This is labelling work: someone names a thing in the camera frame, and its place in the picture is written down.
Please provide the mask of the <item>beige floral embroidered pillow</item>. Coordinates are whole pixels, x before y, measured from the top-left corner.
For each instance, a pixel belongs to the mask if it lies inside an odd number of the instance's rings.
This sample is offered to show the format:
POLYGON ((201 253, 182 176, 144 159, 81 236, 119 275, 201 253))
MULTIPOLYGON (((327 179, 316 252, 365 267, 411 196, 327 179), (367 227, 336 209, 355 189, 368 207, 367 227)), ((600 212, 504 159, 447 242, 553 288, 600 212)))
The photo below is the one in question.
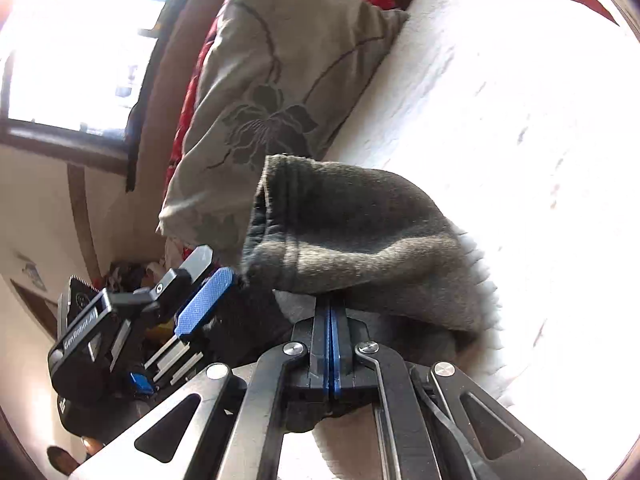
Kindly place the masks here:
POLYGON ((322 159, 406 18, 369 0, 226 0, 184 101, 163 236, 238 258, 266 158, 322 159))

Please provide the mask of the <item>dark grey knit pants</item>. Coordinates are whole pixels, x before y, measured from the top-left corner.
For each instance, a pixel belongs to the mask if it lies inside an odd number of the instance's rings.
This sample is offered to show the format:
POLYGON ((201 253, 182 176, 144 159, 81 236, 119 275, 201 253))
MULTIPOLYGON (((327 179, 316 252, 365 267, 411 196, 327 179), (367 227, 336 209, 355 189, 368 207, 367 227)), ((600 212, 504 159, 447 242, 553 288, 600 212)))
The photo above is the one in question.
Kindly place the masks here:
POLYGON ((472 248, 430 196, 392 172, 267 157, 243 247, 252 284, 344 292, 352 310, 480 336, 490 315, 472 248))

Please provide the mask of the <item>wooden window frame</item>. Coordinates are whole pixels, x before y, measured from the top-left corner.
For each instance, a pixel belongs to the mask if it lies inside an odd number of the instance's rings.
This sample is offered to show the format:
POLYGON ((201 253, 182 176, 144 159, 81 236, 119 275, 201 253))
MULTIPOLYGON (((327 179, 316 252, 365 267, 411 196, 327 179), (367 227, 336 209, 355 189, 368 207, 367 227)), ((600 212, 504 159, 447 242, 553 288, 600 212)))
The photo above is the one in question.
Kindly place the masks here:
POLYGON ((9 118, 13 55, 3 64, 1 78, 1 143, 11 148, 99 169, 136 180, 139 146, 153 78, 145 75, 140 96, 126 123, 125 136, 98 136, 57 126, 9 118))

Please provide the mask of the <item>white quilted bedspread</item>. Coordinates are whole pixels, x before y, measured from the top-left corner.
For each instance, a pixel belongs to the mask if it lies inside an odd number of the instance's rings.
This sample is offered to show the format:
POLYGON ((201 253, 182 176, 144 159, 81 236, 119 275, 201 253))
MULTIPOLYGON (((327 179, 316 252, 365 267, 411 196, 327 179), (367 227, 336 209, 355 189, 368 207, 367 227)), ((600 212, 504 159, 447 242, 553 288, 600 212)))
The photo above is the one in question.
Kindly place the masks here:
POLYGON ((639 437, 639 45, 570 0, 413 0, 328 151, 420 186, 488 300, 461 367, 590 479, 639 437))

